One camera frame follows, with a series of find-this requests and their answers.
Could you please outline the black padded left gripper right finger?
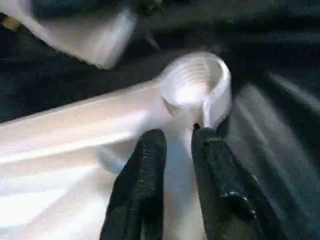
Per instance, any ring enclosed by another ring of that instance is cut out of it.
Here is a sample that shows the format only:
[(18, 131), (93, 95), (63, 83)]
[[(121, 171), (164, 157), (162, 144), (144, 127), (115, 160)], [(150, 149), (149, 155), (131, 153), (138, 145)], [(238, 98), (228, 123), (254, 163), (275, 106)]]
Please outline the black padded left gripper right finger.
[(195, 125), (191, 154), (207, 239), (283, 239), (275, 211), (222, 137)]

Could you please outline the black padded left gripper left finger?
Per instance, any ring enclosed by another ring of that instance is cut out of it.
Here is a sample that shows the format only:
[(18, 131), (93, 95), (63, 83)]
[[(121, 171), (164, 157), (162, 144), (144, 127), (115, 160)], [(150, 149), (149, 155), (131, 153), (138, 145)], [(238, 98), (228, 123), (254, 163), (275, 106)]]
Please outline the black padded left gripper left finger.
[(117, 176), (101, 240), (161, 240), (167, 143), (160, 129), (146, 131)]

